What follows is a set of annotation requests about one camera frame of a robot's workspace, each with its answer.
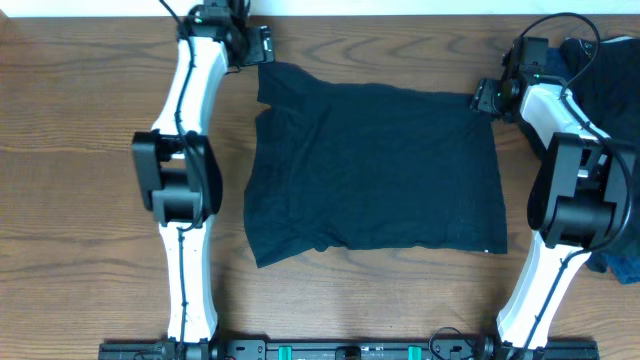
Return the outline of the black nike t-shirt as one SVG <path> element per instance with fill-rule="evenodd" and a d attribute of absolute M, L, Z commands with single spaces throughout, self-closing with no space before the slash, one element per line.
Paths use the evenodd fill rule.
<path fill-rule="evenodd" d="M 258 266 L 308 250 L 503 254 L 491 120 L 467 94 L 333 84 L 262 65 L 244 226 Z"/>

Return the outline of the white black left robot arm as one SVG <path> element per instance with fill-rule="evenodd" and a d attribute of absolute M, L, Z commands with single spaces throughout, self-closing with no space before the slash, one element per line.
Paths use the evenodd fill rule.
<path fill-rule="evenodd" d="M 178 59 L 160 115 L 137 132 L 132 155 L 145 209 L 167 258 L 170 315 L 156 344 L 102 346 L 102 359 L 216 359 L 210 240 L 222 202 L 221 171 L 209 142 L 216 93 L 225 76 L 270 63 L 271 30 L 250 26 L 247 1 L 202 1 L 175 19 Z"/>

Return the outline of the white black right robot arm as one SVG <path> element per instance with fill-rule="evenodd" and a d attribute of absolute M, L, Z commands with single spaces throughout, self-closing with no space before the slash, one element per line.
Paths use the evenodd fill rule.
<path fill-rule="evenodd" d="M 484 359 L 595 359 L 593 343 L 554 344 L 549 329 L 574 276 L 612 245 L 630 218 L 635 153 L 595 126 L 564 81 L 539 74 L 479 81 L 471 102 L 494 117 L 515 113 L 541 160 L 527 204 L 531 245 L 496 318 Z"/>

